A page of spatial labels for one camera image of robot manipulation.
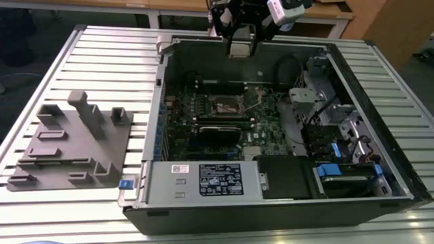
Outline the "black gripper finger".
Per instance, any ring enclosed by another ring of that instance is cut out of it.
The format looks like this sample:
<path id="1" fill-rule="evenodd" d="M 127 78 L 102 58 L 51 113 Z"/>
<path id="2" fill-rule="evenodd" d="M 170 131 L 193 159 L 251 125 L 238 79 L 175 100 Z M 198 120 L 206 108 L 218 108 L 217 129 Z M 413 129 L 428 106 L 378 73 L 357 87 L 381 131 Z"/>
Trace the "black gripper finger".
<path id="1" fill-rule="evenodd" d="M 250 55 L 255 54 L 258 44 L 263 41 L 263 27 L 261 24 L 257 24 L 253 28 L 254 35 L 253 35 L 253 42 L 250 47 Z"/>
<path id="2" fill-rule="evenodd" d="M 227 29 L 227 56 L 238 56 L 238 47 L 233 47 L 234 35 L 237 30 L 239 29 L 241 24 L 233 24 Z"/>

